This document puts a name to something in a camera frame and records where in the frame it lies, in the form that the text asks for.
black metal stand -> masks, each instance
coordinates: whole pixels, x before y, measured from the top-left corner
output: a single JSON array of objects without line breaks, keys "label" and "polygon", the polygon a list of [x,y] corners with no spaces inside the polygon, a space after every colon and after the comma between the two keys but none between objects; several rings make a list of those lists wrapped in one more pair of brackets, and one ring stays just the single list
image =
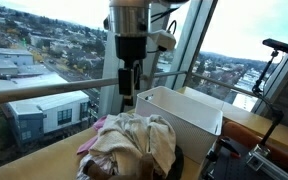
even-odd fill
[{"label": "black metal stand", "polygon": [[264,101],[265,104],[269,107],[269,109],[272,112],[272,121],[273,121],[272,122],[272,126],[270,127],[270,129],[267,131],[267,133],[263,137],[262,141],[260,142],[260,144],[263,145],[263,146],[265,146],[265,143],[266,143],[267,139],[272,134],[272,132],[275,129],[275,127],[281,122],[281,120],[284,117],[283,111],[278,109],[276,106],[274,106],[272,103],[270,103],[267,99],[265,99],[265,97],[261,94],[261,92],[263,92],[263,91],[259,88],[259,86],[262,83],[262,80],[263,80],[268,68],[270,67],[270,65],[273,62],[273,59],[277,55],[278,55],[278,51],[276,49],[274,49],[274,51],[271,54],[272,59],[266,64],[262,74],[260,75],[259,79],[256,81],[255,85],[252,88],[252,91],[257,96],[257,98],[259,98],[262,101]]}]

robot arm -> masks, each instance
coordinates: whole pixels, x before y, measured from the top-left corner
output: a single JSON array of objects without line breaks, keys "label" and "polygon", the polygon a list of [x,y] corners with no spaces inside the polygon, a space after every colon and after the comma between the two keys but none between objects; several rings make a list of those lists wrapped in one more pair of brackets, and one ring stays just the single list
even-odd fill
[{"label": "robot arm", "polygon": [[134,62],[146,58],[147,37],[162,49],[174,49],[176,40],[165,30],[150,32],[151,3],[158,2],[168,8],[178,8],[188,0],[110,0],[105,29],[115,33],[116,56],[124,61],[119,69],[119,93],[125,105],[133,105]]}]

stuffed toy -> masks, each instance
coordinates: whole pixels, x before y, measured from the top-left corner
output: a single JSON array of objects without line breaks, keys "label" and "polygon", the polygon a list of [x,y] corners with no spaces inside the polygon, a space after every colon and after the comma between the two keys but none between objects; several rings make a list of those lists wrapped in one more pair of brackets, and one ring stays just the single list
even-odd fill
[{"label": "stuffed toy", "polygon": [[93,160],[89,160],[83,168],[83,173],[92,180],[153,180],[154,158],[151,154],[144,154],[140,159],[136,174],[110,175],[104,172]]}]

sky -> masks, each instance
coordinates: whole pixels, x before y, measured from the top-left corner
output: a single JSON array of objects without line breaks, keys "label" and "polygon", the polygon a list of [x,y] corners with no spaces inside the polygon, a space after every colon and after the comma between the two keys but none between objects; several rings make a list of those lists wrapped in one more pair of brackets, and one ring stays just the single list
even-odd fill
[{"label": "sky", "polygon": [[[94,28],[103,27],[109,12],[109,0],[0,0],[0,4]],[[188,7],[186,3],[171,16],[177,20],[177,41]],[[219,0],[201,50],[268,61],[272,49],[262,45],[267,38],[288,43],[288,0]]]}]

white plastic bin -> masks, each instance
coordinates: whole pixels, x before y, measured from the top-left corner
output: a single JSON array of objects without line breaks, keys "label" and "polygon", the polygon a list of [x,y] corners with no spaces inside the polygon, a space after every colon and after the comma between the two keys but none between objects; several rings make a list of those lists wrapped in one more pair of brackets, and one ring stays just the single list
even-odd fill
[{"label": "white plastic bin", "polygon": [[162,86],[139,93],[135,113],[161,115],[175,130],[185,156],[199,164],[220,135],[223,121],[222,111]]}]

